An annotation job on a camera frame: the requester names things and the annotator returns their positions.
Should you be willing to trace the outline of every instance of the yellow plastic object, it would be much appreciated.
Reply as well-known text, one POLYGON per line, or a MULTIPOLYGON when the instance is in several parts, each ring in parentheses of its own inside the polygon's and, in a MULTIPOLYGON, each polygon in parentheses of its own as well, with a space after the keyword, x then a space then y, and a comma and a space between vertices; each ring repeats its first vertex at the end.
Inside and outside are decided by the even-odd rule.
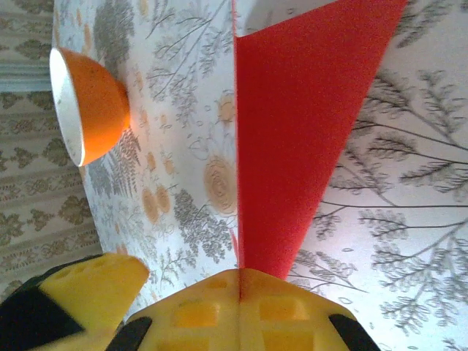
POLYGON ((239 351, 239 270, 224 271, 130 317, 153 320, 138 351, 239 351))
POLYGON ((241 269, 240 275, 240 350, 349 351, 328 319, 355 320, 347 309, 259 271, 241 269))
POLYGON ((61 269, 39 288, 87 331, 115 330, 148 274, 136 257, 104 254, 61 269))
POLYGON ((32 351, 105 351, 113 336, 113 331, 84 332, 34 348, 32 351))
POLYGON ((225 271, 134 314, 138 351, 348 351, 328 319, 344 307, 251 269, 225 271))

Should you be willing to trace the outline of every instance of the patterned background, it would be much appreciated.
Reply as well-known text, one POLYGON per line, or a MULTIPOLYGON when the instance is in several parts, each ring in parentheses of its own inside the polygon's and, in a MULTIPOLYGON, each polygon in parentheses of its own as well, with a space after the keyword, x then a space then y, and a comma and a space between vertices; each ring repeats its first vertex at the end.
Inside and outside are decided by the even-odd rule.
MULTIPOLYGON (((0 63, 47 64, 51 1, 5 0, 0 63)), ((0 93, 0 301, 49 268, 102 250, 50 92, 0 93)))
MULTIPOLYGON (((240 0, 238 32, 327 2, 240 0)), ((408 2, 289 277, 348 307, 382 350, 468 345, 467 7, 408 2)), ((83 176, 104 251, 151 269, 131 312, 235 266, 230 9, 54 7, 55 43, 98 60, 129 91, 131 128, 83 176)))

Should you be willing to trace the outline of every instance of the black rubber part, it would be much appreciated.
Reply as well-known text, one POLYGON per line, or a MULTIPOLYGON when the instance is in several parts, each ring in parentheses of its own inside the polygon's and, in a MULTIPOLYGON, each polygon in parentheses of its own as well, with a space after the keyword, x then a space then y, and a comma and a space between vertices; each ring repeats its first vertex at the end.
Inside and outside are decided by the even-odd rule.
POLYGON ((24 351, 84 331, 38 287, 21 290, 0 305, 0 348, 24 351))
POLYGON ((380 351, 359 322, 343 314, 332 314, 328 319, 350 351, 380 351))
POLYGON ((137 351, 152 322, 150 317, 140 317, 124 325, 105 351, 137 351))

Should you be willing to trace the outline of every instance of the red paper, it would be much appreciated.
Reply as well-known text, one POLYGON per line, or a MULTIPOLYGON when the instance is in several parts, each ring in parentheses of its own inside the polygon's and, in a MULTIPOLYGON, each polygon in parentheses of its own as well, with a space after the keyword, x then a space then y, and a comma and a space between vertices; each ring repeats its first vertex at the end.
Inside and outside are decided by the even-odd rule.
POLYGON ((339 0, 235 38, 239 260, 285 278, 406 0, 339 0))

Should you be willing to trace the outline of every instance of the bowl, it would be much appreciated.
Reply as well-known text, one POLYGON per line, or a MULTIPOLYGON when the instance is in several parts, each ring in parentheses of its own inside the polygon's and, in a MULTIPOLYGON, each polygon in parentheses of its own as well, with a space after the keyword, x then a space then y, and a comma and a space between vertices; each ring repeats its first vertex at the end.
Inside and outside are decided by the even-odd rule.
POLYGON ((129 126, 124 85, 95 60, 66 48, 52 48, 50 80, 73 163, 81 167, 109 152, 129 126))

